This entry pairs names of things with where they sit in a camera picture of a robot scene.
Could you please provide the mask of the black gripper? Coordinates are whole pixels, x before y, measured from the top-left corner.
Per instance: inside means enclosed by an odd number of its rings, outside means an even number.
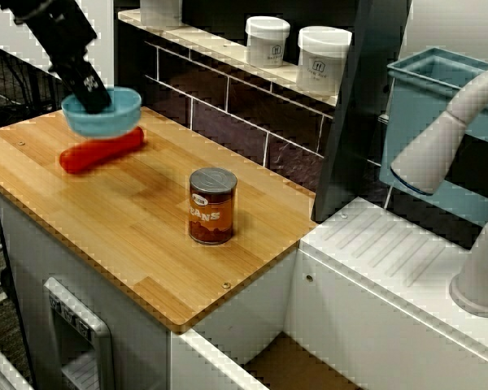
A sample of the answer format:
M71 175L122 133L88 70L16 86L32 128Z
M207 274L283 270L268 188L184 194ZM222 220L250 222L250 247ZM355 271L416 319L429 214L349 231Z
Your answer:
M77 3L38 3L24 15L24 23L49 55L49 72L63 77L88 114L107 109L111 98L84 60L87 45L97 34Z

